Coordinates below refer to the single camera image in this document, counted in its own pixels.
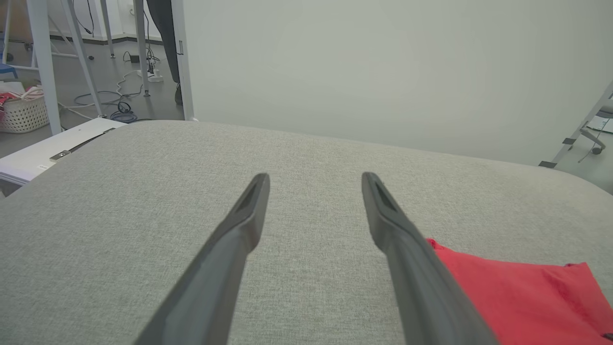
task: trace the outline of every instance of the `baseboard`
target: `baseboard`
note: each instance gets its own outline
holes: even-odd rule
[[[57,31],[50,31],[50,35],[51,39],[54,40],[60,40],[63,41],[64,39],[62,38],[62,35],[57,32]],[[72,42],[72,37],[70,36],[66,36],[66,38],[68,38],[69,41]],[[148,43],[151,44],[156,44],[156,45],[163,45],[164,43],[162,42],[162,38],[161,37],[149,37],[150,39],[145,40]],[[119,42],[125,42],[125,41],[129,41],[129,42],[137,42],[136,39],[136,35],[134,34],[120,34],[120,35],[114,35],[113,36],[113,43],[119,43]],[[95,36],[95,37],[86,37],[83,36],[83,43],[89,43],[89,44],[98,44],[98,45],[108,45],[109,42],[106,38],[100,37],[100,36]]]

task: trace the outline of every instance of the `black shoe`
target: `black shoe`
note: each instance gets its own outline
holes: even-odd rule
[[[181,95],[181,84],[177,84],[177,91],[175,92],[175,103],[183,106],[183,97]]]

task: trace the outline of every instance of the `gray floor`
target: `gray floor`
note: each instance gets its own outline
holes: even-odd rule
[[[63,53],[72,53],[63,41],[53,41],[56,47]],[[86,44],[85,48],[88,55],[92,55],[94,60],[89,61],[92,72],[94,74],[94,82],[99,91],[108,90],[115,91],[115,85],[122,79],[122,76],[132,70],[138,69],[139,64],[124,62],[122,55],[128,51],[135,55],[138,53],[135,42],[121,42],[113,45],[115,48],[115,59],[110,58],[109,47],[107,45]],[[132,106],[132,110],[139,118],[152,118],[154,120],[183,120],[183,108],[175,104],[175,90],[177,84],[172,80],[164,48],[160,45],[151,45],[153,53],[161,59],[156,67],[160,70],[164,81],[161,83],[150,83],[151,97],[143,97],[141,93],[138,96],[132,97],[128,103]],[[9,52],[13,54],[15,60],[11,64],[19,64],[29,66],[31,61],[31,52],[26,52],[23,44],[9,44]],[[55,85],[58,92],[58,101],[66,106],[75,105],[73,99],[84,93],[89,93],[85,76],[81,70],[78,59],[53,57],[53,71],[55,73]],[[24,69],[17,70],[19,77],[29,77],[38,79],[38,72],[27,71]],[[0,75],[0,78],[12,77],[10,74]],[[122,93],[138,92],[142,84],[141,78],[133,72],[126,77],[126,81],[121,84]],[[101,101],[115,99],[114,95],[101,94]],[[91,103],[91,97],[84,97],[80,102]],[[83,115],[96,117],[96,108],[81,108],[77,109]],[[102,107],[102,111],[110,115],[116,111],[115,106],[107,105]],[[69,111],[61,112],[62,126],[72,128],[77,126],[87,119],[79,117]],[[30,133],[11,134],[0,133],[0,157],[4,157],[13,152],[21,150],[29,145],[39,142],[51,136],[49,126],[39,128]]]

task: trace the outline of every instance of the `red cloth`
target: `red cloth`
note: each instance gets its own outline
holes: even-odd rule
[[[586,263],[500,262],[428,241],[502,345],[613,345],[602,337],[613,309]]]

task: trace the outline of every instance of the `plastic laundry basket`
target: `plastic laundry basket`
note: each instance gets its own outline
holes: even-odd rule
[[[27,133],[49,123],[45,98],[19,99],[4,103],[0,132]]]

